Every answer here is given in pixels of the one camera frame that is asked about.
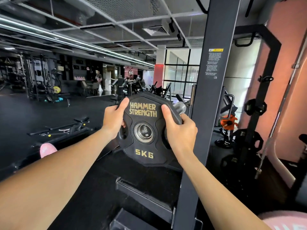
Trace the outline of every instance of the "ceiling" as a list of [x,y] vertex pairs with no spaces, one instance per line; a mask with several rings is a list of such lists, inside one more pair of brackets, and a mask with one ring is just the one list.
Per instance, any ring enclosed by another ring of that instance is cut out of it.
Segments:
[[[238,20],[249,1],[241,1]],[[254,0],[250,23],[257,22],[266,1]],[[201,2],[208,9],[209,0]],[[158,45],[181,47],[185,41],[189,48],[202,47],[206,19],[195,0],[0,0],[0,48],[69,53],[76,48],[94,53],[107,49],[147,66],[154,64]],[[160,24],[166,29],[160,36],[143,29]]]

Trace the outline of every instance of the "hand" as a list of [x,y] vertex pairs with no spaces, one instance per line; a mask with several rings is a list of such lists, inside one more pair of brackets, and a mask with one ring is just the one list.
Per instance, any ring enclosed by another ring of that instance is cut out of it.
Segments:
[[186,156],[194,154],[197,127],[186,114],[181,115],[183,124],[176,124],[167,105],[162,105],[162,112],[166,122],[167,140],[178,162],[181,163]]
[[120,127],[124,125],[122,118],[124,116],[124,110],[128,104],[129,98],[125,97],[118,108],[117,106],[109,106],[105,109],[102,130],[106,131],[111,139],[114,139],[117,136]]

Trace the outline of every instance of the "fluorescent light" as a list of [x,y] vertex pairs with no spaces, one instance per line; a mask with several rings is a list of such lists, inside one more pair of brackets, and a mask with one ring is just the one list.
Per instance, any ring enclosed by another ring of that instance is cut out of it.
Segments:
[[135,62],[135,61],[133,61],[133,58],[131,58],[131,57],[125,56],[125,57],[129,58],[129,59],[126,59],[126,58],[123,58],[123,57],[118,57],[116,55],[108,54],[108,53],[103,52],[103,51],[94,50],[94,49],[91,49],[91,48],[87,48],[87,47],[83,47],[83,46],[80,46],[80,45],[77,45],[77,44],[73,44],[73,43],[70,43],[70,42],[65,42],[65,41],[62,41],[62,40],[50,38],[50,37],[47,37],[47,36],[44,36],[44,35],[41,35],[41,34],[37,34],[37,33],[30,32],[30,31],[22,30],[22,29],[19,29],[19,28],[7,26],[7,25],[4,25],[4,24],[0,24],[0,26],[3,26],[4,28],[9,28],[9,29],[12,29],[12,30],[21,31],[21,32],[24,32],[24,33],[27,33],[27,34],[32,34],[32,35],[36,35],[36,36],[39,36],[39,37],[47,38],[47,39],[50,39],[50,40],[56,40],[57,42],[60,42],[60,43],[66,44],[66,45],[71,45],[73,47],[80,48],[80,49],[83,49],[83,50],[92,51],[92,52],[98,52],[98,53],[105,54],[105,55],[108,55],[108,56],[111,56],[111,57],[115,57],[115,58],[118,58],[118,59],[121,59],[121,60],[130,61],[130,62],[133,62],[133,63],[138,63],[140,65],[144,65],[144,66],[147,66],[147,67],[154,68],[153,64],[149,64],[149,63],[143,62],[143,61]]
[[5,50],[15,50],[14,47],[4,47]]
[[127,59],[129,59],[129,61],[133,61],[134,63],[141,63],[142,65],[145,65],[145,66],[154,67],[153,64],[150,64],[150,63],[147,63],[147,62],[144,62],[144,61],[141,61],[141,60],[137,60],[137,59],[134,59],[134,58],[131,58],[131,57],[128,57],[128,56],[124,56],[124,55],[118,54],[116,52],[113,52],[113,51],[110,51],[110,50],[106,50],[105,48],[102,48],[102,47],[94,46],[94,45],[91,45],[91,44],[88,44],[88,43],[84,43],[84,42],[81,42],[81,41],[78,41],[78,40],[75,40],[75,39],[72,39],[72,38],[67,38],[67,37],[65,37],[63,35],[60,35],[60,34],[55,34],[55,33],[49,32],[49,31],[41,30],[39,28],[28,26],[26,24],[18,23],[18,22],[15,22],[15,21],[12,21],[12,20],[9,20],[9,19],[6,19],[6,18],[2,18],[2,17],[0,17],[0,20],[8,22],[8,23],[12,23],[14,25],[22,26],[22,27],[25,27],[25,28],[28,28],[28,29],[32,29],[32,30],[35,30],[35,31],[39,31],[39,32],[42,32],[42,33],[45,33],[45,34],[49,34],[49,35],[55,36],[55,39],[62,38],[62,39],[66,39],[66,40],[78,43],[78,44],[85,45],[87,47],[96,48],[98,50],[102,50],[102,51],[105,51],[107,53],[111,53],[111,54],[117,55],[117,58],[120,58],[120,59],[127,58]]

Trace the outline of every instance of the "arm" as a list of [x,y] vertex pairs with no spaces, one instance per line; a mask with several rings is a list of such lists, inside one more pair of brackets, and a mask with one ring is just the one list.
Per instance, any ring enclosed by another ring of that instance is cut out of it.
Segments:
[[102,149],[116,137],[124,109],[107,107],[103,127],[86,139],[46,156],[0,183],[0,226],[47,229],[80,185]]
[[162,106],[167,139],[178,162],[187,173],[215,229],[270,229],[228,191],[193,153],[197,134],[195,123],[185,114],[177,125],[169,108]]

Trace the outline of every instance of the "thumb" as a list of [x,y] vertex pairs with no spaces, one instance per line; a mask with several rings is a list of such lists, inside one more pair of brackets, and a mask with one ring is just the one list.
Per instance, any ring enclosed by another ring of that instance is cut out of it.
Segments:
[[129,104],[129,98],[125,97],[122,102],[120,103],[119,107],[117,108],[117,110],[119,110],[120,112],[124,112],[124,110],[126,109],[126,107]]
[[162,109],[163,116],[165,118],[166,125],[173,125],[175,122],[174,122],[174,119],[172,117],[172,113],[169,107],[163,104],[161,109]]

